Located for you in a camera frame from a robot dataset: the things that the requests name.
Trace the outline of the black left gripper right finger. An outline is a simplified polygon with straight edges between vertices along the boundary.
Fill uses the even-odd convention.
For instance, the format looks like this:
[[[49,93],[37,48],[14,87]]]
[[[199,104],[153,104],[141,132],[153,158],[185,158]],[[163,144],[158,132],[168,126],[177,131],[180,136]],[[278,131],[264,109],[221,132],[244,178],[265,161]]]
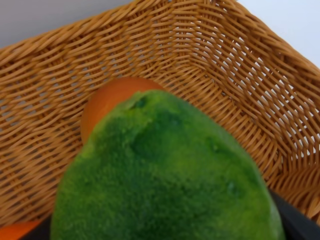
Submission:
[[[269,190],[277,207],[286,240],[320,240],[320,227],[277,193]]]

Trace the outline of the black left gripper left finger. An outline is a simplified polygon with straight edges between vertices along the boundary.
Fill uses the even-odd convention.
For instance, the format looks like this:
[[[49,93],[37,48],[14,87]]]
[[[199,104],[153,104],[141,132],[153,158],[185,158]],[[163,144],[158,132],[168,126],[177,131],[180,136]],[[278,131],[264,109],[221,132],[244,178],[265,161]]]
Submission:
[[[51,217],[47,217],[19,240],[50,240],[51,220]]]

